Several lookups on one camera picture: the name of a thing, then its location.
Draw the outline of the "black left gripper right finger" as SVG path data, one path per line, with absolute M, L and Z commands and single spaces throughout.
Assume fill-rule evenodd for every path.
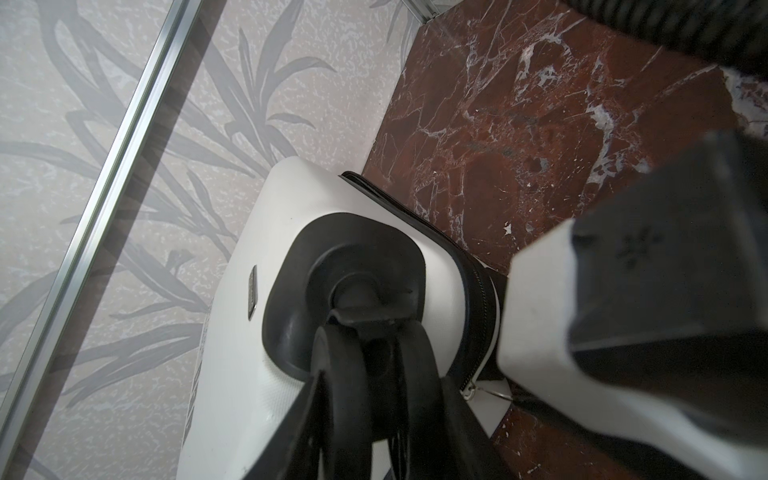
M 440 379 L 447 445 L 444 479 L 509 479 L 508 465 L 449 377 Z

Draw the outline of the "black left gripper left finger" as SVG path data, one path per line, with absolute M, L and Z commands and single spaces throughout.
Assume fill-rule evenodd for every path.
M 324 381 L 312 377 L 300 390 L 287 415 L 254 465 L 246 480 L 318 478 L 324 408 Z

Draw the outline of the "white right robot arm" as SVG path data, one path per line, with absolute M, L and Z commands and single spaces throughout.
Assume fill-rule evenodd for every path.
M 639 40 L 767 78 L 765 1 L 575 0 L 567 5 Z

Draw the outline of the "white hard-shell suitcase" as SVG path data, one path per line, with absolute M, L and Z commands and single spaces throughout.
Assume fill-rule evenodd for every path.
M 280 161 L 214 297 L 177 477 L 244 479 L 321 374 L 317 479 L 444 479 L 440 379 L 489 439 L 506 411 L 479 392 L 506 283 L 362 176 Z

